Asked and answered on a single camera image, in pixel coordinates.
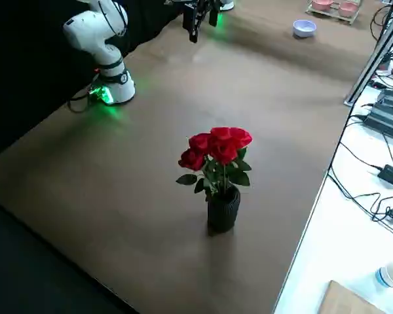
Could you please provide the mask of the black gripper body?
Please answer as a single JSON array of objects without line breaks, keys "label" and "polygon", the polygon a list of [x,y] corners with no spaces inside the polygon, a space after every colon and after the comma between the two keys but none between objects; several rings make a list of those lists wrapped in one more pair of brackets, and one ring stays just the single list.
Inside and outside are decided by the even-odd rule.
[{"label": "black gripper body", "polygon": [[192,7],[197,8],[198,10],[219,10],[221,8],[220,0],[191,0],[184,1],[186,5],[191,5]]}]

